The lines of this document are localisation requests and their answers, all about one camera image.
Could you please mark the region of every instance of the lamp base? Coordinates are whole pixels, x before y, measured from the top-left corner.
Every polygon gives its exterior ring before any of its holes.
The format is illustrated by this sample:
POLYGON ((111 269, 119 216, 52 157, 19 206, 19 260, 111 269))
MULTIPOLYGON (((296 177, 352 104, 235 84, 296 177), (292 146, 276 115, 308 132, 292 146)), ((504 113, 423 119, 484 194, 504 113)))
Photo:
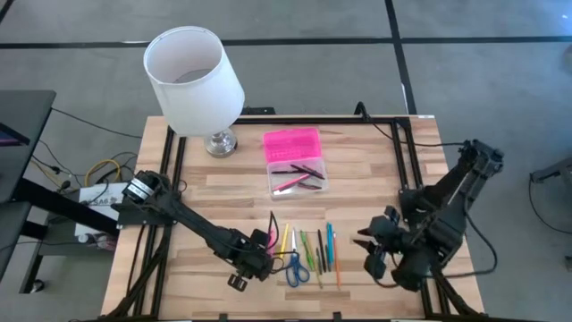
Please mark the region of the lamp base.
POLYGON ((239 146, 231 129, 226 129, 205 138, 206 152, 213 157, 228 157, 239 146))

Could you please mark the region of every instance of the clear plastic container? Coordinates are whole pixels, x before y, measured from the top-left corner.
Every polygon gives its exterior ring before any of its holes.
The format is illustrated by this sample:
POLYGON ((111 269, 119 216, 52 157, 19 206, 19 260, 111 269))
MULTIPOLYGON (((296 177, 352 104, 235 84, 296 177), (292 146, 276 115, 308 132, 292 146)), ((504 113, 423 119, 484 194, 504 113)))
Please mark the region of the clear plastic container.
POLYGON ((326 191, 328 177, 318 129, 265 133, 268 188, 272 198, 326 191))

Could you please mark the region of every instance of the blue scissors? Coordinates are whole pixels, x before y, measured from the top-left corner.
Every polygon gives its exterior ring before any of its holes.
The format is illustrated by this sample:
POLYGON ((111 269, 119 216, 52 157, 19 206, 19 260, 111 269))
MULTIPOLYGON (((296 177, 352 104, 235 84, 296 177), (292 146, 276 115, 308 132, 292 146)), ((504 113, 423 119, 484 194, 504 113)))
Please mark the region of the blue scissors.
MULTIPOLYGON (((296 251, 296 230, 292 228, 292 251, 296 251)), ((300 263, 299 255, 294 253, 290 256, 290 263, 286 269, 286 281, 291 287, 298 287, 298 285, 307 282, 310 279, 310 272, 300 263)))

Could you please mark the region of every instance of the yellow pencil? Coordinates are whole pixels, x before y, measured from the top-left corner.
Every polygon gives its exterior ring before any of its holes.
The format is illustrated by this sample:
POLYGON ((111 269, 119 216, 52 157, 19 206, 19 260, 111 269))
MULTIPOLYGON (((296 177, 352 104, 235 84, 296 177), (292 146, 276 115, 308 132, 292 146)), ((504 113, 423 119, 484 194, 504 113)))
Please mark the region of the yellow pencil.
POLYGON ((288 228, 290 228, 290 223, 287 223, 286 229, 284 229, 284 236, 282 237, 282 246, 280 247, 280 258, 284 258, 284 249, 286 248, 286 237, 288 237, 288 228))
POLYGON ((307 237, 307 235, 306 235, 306 240, 307 240, 307 246, 310 248, 310 257, 312 258, 312 263, 314 264, 314 267, 315 267, 315 277, 317 277, 318 285, 320 285, 320 288, 322 289, 322 288, 324 288, 324 286, 322 285, 322 279, 320 278, 320 275, 318 274, 318 267, 316 266, 316 265, 320 265, 320 263, 318 263, 314 257, 314 253, 312 252, 314 247, 312 247, 312 242, 307 237))

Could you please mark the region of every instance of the floor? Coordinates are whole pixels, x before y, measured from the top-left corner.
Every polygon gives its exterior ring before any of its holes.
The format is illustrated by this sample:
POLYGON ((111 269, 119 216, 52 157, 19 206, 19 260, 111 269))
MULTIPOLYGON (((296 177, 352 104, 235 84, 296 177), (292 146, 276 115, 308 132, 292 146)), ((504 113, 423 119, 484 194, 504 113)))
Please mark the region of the floor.
MULTIPOLYGON (((395 7, 402 38, 505 40, 404 41, 407 74, 391 43, 227 47, 247 104, 274 106, 279 114, 348 114, 362 100, 372 114, 416 110, 436 115, 443 141, 478 138, 502 149, 504 171, 487 184, 472 209, 500 258, 494 274, 478 278, 484 306, 496 317, 569 320, 572 273, 563 258, 572 254, 572 237, 553 232, 534 216, 527 184, 530 172, 572 155, 571 43, 563 38, 519 42, 515 37, 571 35, 572 4, 387 2, 395 7), (407 75, 409 82, 402 86, 407 75)), ((6 43, 149 41, 181 25, 207 27, 222 39, 390 38, 395 22, 388 19, 385 3, 375 0, 0 0, 3 4, 11 6, 0 24, 0 48, 6 43)), ((142 68, 144 48, 106 47, 4 47, 0 89, 54 89, 56 108, 141 134, 146 117, 161 114, 142 68)), ((60 114, 50 117, 42 139, 77 173, 101 158, 139 148, 137 140, 60 114)), ((53 162, 41 146, 36 155, 53 162)), ((446 148, 446 155, 455 165, 456 150, 446 148)), ((51 184, 36 169, 30 168, 27 176, 51 184)), ((559 180, 533 187, 535 204, 546 220, 572 230, 572 205, 564 192, 559 180)), ((43 216, 32 214, 38 221, 43 216)), ((468 235, 475 266, 490 266, 486 246, 472 231, 468 235)), ((0 319, 96 317, 112 257, 50 258, 39 274, 49 287, 18 294, 32 250, 33 245, 21 245, 14 253, 0 284, 0 319)))

